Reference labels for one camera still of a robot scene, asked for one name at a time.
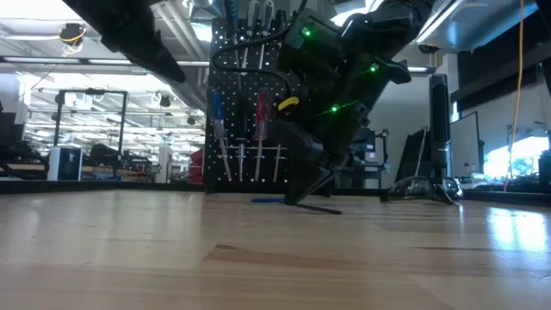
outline blue screwdriver handle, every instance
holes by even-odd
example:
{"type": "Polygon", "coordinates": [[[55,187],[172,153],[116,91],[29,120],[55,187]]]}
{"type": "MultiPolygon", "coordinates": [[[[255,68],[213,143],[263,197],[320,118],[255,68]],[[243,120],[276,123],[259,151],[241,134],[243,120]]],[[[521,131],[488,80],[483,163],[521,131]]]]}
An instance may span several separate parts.
{"type": "Polygon", "coordinates": [[[220,93],[214,88],[209,87],[207,90],[208,116],[212,121],[223,121],[222,101],[220,93]]]}
{"type": "Polygon", "coordinates": [[[228,33],[231,36],[237,35],[238,25],[238,5],[236,0],[224,0],[224,9],[226,10],[228,33]]]}

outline screwdriver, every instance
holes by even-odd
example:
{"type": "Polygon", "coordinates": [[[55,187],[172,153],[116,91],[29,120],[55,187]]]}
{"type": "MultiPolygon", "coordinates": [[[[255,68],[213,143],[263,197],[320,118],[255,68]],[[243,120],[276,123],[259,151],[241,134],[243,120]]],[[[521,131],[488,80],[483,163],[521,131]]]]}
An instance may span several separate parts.
{"type": "Polygon", "coordinates": [[[268,122],[273,100],[269,93],[269,88],[262,88],[258,91],[257,100],[257,130],[255,140],[258,140],[257,169],[255,171],[255,181],[258,181],[260,175],[260,160],[262,158],[262,142],[268,138],[268,122]]]}
{"type": "Polygon", "coordinates": [[[235,130],[236,139],[239,143],[238,159],[239,159],[239,181],[243,182],[243,162],[245,160],[245,142],[247,141],[247,121],[249,119],[249,109],[247,98],[240,90],[237,94],[238,101],[235,105],[235,130]]]}
{"type": "MultiPolygon", "coordinates": [[[[279,9],[275,14],[275,32],[279,34],[285,28],[285,22],[287,21],[287,13],[279,9]]],[[[275,169],[274,169],[274,183],[277,182],[277,174],[279,173],[279,160],[282,156],[282,145],[277,144],[277,153],[275,155],[275,169]]]]}
{"type": "MultiPolygon", "coordinates": [[[[274,19],[274,2],[272,0],[264,1],[262,5],[262,31],[260,35],[263,38],[266,38],[269,34],[269,28],[271,27],[272,20],[274,19]]],[[[265,44],[262,44],[262,49],[260,51],[260,63],[258,64],[258,69],[262,70],[264,62],[264,49],[265,44]]]]}
{"type": "MultiPolygon", "coordinates": [[[[237,11],[236,0],[224,0],[224,8],[226,10],[226,19],[227,19],[227,33],[232,37],[233,45],[238,44],[238,31],[239,31],[239,19],[237,11]]],[[[235,63],[239,68],[239,52],[235,50],[235,63]]],[[[238,86],[241,90],[241,75],[238,73],[238,86]]]]}
{"type": "Polygon", "coordinates": [[[224,160],[224,166],[226,167],[227,180],[232,180],[232,173],[230,172],[230,165],[227,162],[227,151],[224,144],[224,139],[227,136],[226,129],[224,128],[224,115],[222,114],[222,101],[220,100],[220,94],[214,87],[209,87],[207,90],[207,104],[208,104],[208,117],[213,123],[214,137],[220,141],[220,149],[222,150],[222,159],[224,160]]]}
{"type": "MultiPolygon", "coordinates": [[[[251,0],[249,2],[249,10],[247,11],[247,40],[252,41],[257,30],[258,15],[260,14],[260,3],[257,0],[251,0]]],[[[245,49],[245,55],[243,57],[243,69],[247,68],[247,56],[249,55],[249,47],[245,49]]]]}
{"type": "Polygon", "coordinates": [[[287,12],[279,9],[275,13],[275,32],[279,34],[285,28],[285,23],[287,22],[287,12]]]}

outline pegboard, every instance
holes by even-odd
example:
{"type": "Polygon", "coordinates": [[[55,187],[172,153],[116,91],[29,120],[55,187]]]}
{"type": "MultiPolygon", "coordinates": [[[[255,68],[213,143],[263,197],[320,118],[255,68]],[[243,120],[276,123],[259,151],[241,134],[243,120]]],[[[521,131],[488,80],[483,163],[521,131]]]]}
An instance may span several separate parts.
{"type": "MultiPolygon", "coordinates": [[[[257,24],[257,31],[260,29],[260,22],[257,24]]],[[[232,41],[226,35],[226,20],[213,20],[213,40],[211,42],[211,54],[224,47],[229,47],[232,41]]],[[[245,40],[245,20],[239,20],[239,38],[245,40]]],[[[255,34],[255,39],[260,38],[260,34],[255,34]]],[[[250,47],[247,57],[248,68],[258,68],[261,58],[260,46],[250,47]]],[[[263,69],[276,71],[276,62],[279,51],[279,42],[273,41],[264,47],[263,69]]],[[[245,50],[238,51],[239,65],[242,66],[245,50]]],[[[235,52],[224,53],[218,60],[223,65],[237,66],[235,52]]],[[[258,91],[261,88],[268,87],[271,91],[274,101],[274,109],[276,102],[285,100],[285,86],[283,81],[276,77],[266,76],[262,74],[247,73],[241,75],[243,92],[247,100],[248,122],[247,136],[245,142],[245,159],[243,163],[243,182],[239,181],[239,158],[238,147],[240,140],[237,135],[236,114],[235,108],[237,104],[238,94],[238,75],[235,72],[218,71],[213,65],[210,67],[210,76],[208,80],[209,87],[214,87],[220,93],[223,114],[224,127],[227,131],[226,148],[227,160],[232,173],[232,180],[229,181],[226,176],[226,169],[222,159],[222,151],[220,150],[220,142],[213,135],[213,126],[210,118],[207,119],[207,136],[205,141],[205,184],[210,190],[221,189],[224,187],[243,189],[253,187],[266,187],[273,190],[281,189],[281,192],[286,188],[288,168],[290,166],[288,155],[285,148],[282,147],[280,154],[278,178],[274,182],[274,172],[276,169],[276,154],[277,144],[269,139],[263,142],[263,157],[260,165],[260,176],[258,181],[255,181],[255,170],[257,167],[257,147],[258,141],[254,140],[256,131],[256,111],[258,91]]],[[[293,75],[288,75],[291,89],[295,92],[296,88],[300,87],[298,79],[293,75]]]]}

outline wooden floor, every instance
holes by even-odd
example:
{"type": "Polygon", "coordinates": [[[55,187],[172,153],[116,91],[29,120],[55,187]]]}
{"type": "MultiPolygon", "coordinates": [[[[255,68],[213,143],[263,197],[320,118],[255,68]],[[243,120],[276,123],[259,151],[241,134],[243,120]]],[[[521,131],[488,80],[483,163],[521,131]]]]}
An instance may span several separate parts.
{"type": "Polygon", "coordinates": [[[551,208],[0,195],[0,309],[549,309],[551,208]]]}

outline blue object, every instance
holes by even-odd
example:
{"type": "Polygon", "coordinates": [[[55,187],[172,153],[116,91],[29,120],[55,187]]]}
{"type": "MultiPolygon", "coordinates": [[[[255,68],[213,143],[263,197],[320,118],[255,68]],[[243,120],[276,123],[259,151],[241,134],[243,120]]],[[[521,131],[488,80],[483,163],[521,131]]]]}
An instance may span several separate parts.
{"type": "Polygon", "coordinates": [[[283,198],[252,198],[251,202],[256,203],[271,203],[271,202],[280,202],[283,203],[283,198]]]}
{"type": "Polygon", "coordinates": [[[216,139],[224,139],[227,136],[224,128],[224,114],[222,113],[222,101],[220,93],[214,88],[209,87],[207,90],[207,111],[210,121],[214,127],[214,137],[216,139]]]}

